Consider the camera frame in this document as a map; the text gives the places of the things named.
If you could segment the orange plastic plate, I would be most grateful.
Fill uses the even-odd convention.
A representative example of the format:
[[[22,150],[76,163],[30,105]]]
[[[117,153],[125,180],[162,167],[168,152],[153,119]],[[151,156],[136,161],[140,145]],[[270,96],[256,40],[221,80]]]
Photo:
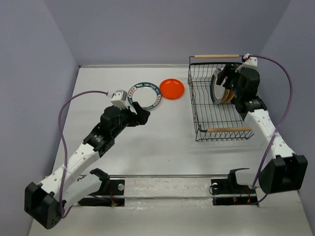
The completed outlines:
[[[185,92],[184,84],[173,78],[162,81],[159,89],[163,97],[171,100],[180,98]]]

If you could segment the woven bamboo plate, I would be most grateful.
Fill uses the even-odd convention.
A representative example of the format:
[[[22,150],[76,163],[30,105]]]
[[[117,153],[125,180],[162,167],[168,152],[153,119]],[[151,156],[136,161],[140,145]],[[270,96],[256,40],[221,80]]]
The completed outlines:
[[[226,103],[230,102],[234,97],[234,93],[232,90],[229,91],[228,97],[226,98]]]

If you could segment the white plate blue lettered rim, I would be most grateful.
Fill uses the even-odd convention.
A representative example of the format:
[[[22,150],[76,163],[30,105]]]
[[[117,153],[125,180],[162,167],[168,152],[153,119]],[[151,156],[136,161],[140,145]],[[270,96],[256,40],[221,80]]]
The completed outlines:
[[[156,107],[162,98],[159,87],[153,83],[141,82],[132,86],[127,92],[127,100],[130,105],[137,102],[144,110]]]

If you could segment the white plate green red rim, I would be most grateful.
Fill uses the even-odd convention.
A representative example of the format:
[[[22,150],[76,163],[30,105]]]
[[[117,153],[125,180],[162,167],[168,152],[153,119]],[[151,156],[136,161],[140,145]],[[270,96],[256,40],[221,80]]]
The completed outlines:
[[[219,71],[221,71],[220,68],[214,70],[210,81],[210,97],[213,104],[220,104],[225,91],[225,88],[223,86],[216,85],[217,74]]]

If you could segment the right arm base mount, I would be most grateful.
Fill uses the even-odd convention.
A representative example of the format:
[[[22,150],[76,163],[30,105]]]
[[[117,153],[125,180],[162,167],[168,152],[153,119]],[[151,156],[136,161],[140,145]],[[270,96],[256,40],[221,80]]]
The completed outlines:
[[[211,179],[208,191],[213,196],[214,206],[257,205],[256,191],[247,185],[237,183],[236,172],[239,170],[246,170],[246,168],[230,170],[227,178]]]

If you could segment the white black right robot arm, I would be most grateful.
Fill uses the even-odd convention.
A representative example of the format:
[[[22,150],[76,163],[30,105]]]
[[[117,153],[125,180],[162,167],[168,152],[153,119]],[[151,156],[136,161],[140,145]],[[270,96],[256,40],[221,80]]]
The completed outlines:
[[[226,181],[227,189],[237,193],[247,185],[260,188],[267,195],[299,190],[308,161],[286,144],[271,121],[266,104],[257,94],[260,83],[258,71],[233,63],[216,69],[214,75],[216,85],[233,92],[231,103],[265,150],[257,170],[236,170],[235,176]]]

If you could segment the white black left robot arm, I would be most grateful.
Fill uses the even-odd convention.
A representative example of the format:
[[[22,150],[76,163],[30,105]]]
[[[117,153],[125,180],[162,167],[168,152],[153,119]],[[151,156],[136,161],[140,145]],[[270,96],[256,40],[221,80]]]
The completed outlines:
[[[150,112],[133,102],[129,106],[107,107],[100,122],[83,140],[64,164],[40,183],[31,182],[25,188],[24,211],[45,229],[55,227],[65,218],[71,207],[91,193],[108,191],[110,177],[101,169],[91,170],[85,178],[78,177],[94,162],[98,161],[115,143],[115,138],[126,128],[147,123]]]

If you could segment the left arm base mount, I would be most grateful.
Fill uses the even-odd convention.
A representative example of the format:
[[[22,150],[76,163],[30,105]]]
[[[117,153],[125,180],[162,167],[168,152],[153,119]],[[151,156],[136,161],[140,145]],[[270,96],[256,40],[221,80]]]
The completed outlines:
[[[124,207],[125,179],[111,178],[108,186],[101,187],[77,204],[82,207]]]

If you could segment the cream patterned plate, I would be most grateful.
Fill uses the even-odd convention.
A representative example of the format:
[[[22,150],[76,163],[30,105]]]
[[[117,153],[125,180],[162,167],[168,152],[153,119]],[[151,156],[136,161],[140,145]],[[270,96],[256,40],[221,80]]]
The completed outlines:
[[[223,98],[222,98],[222,103],[226,103],[226,102],[228,101],[228,98],[229,98],[229,96],[230,96],[231,93],[232,93],[231,90],[225,89],[225,91],[224,91],[224,96],[223,96]]]

